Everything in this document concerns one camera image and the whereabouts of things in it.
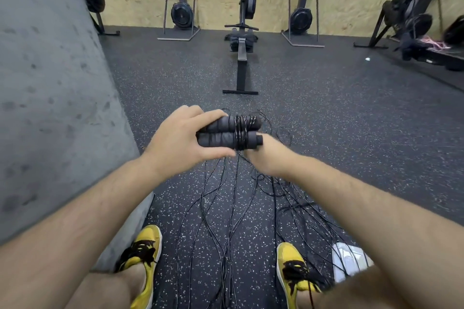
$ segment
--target person's left hand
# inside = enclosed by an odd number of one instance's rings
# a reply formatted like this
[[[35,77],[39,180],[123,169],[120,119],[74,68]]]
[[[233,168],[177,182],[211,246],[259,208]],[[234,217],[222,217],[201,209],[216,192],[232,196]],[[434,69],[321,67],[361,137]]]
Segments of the person's left hand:
[[[140,157],[147,168],[162,180],[187,171],[204,160],[235,156],[230,148],[204,148],[196,132],[213,121],[227,116],[222,110],[203,112],[198,106],[183,105],[159,125]]]

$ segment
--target person's right arm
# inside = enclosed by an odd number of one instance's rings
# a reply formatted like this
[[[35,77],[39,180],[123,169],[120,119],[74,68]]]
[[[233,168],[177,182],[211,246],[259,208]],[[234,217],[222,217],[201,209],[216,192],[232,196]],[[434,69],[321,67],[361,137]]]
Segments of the person's right arm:
[[[247,151],[262,173],[300,186],[351,234],[417,309],[462,308],[464,227],[294,153],[263,135]]]

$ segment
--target gray textured surface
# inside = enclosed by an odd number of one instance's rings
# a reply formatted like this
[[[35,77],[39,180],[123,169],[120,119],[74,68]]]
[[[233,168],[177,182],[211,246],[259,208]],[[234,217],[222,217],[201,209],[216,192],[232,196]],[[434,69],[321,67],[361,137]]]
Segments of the gray textured surface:
[[[84,0],[1,0],[0,243],[138,156]],[[109,269],[149,198],[98,264]]]
[[[392,54],[354,49],[353,38],[326,36],[326,48],[304,49],[292,48],[279,34],[258,34],[249,62],[251,88],[260,94],[224,95],[221,90],[233,88],[236,75],[236,54],[228,52],[225,32],[202,30],[190,42],[157,41],[159,30],[149,28],[121,28],[121,34],[101,41],[140,148],[182,104],[229,108],[232,114],[261,109],[275,129],[285,127],[293,134],[298,152],[464,224],[464,94],[412,64],[405,67]],[[209,217],[223,243],[232,170]],[[251,197],[249,170],[241,163],[237,213]],[[216,187],[219,173],[208,189]],[[164,235],[155,278],[157,308],[173,307],[177,230],[203,183],[203,167],[197,167],[155,191],[147,221],[158,224]],[[272,220],[273,199],[258,191],[233,242],[237,299],[243,308],[277,306]],[[199,222],[195,207],[181,233],[181,308],[187,307],[190,249]],[[283,229],[289,239],[297,239],[291,219],[284,220]],[[316,235],[309,234],[308,240],[319,244]],[[202,227],[194,251],[193,308],[206,307],[215,293],[218,269],[217,253]]]

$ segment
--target yellow sneaker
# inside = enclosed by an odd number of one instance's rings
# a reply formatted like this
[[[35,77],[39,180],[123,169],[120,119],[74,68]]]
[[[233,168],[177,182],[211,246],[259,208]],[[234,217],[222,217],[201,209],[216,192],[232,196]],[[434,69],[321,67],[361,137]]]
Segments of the yellow sneaker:
[[[154,269],[161,255],[163,236],[158,226],[148,225],[138,234],[136,240],[127,248],[116,263],[116,272],[126,270],[132,265],[143,263],[147,271],[147,281],[142,293],[132,302],[130,309],[150,309],[153,301]]]
[[[292,244],[282,242],[277,247],[277,276],[285,291],[287,308],[296,309],[297,291],[310,290],[321,292],[320,288],[311,282],[312,277],[303,257]]]

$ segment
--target gym floor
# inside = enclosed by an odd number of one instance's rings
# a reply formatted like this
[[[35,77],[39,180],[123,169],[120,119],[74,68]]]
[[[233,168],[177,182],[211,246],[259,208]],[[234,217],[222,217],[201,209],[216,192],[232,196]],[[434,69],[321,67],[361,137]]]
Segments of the gym floor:
[[[443,68],[403,62],[390,50],[353,48],[353,37],[322,36],[325,48],[296,48],[280,34],[257,33],[255,52],[249,54],[248,86],[259,95],[222,94],[222,89],[234,89],[237,71],[237,54],[230,53],[223,40],[227,31],[201,30],[190,42],[166,42],[156,39],[159,29],[118,29],[121,37],[100,41],[140,149],[183,104],[227,108],[231,115],[261,110],[283,140],[289,142],[291,135],[294,150],[464,225],[464,93],[430,77],[443,76]],[[444,75],[453,77],[457,86],[462,83],[453,72]],[[208,174],[213,167],[208,164]],[[228,164],[227,182],[208,213],[222,243],[235,167],[236,162]],[[198,166],[155,191],[147,222],[163,232],[156,308],[175,305],[177,233],[203,189],[204,169]],[[217,187],[219,170],[207,190]],[[250,171],[241,160],[234,222],[252,196]],[[237,302],[243,308],[280,307],[274,288],[273,214],[273,198],[258,190],[234,235],[232,267]],[[196,205],[181,230],[180,308],[188,307],[190,254],[199,223]],[[297,242],[291,218],[282,228]],[[328,252],[317,235],[309,231],[307,236],[312,246]],[[202,226],[192,263],[192,307],[207,306],[219,286],[219,271],[214,244]]]

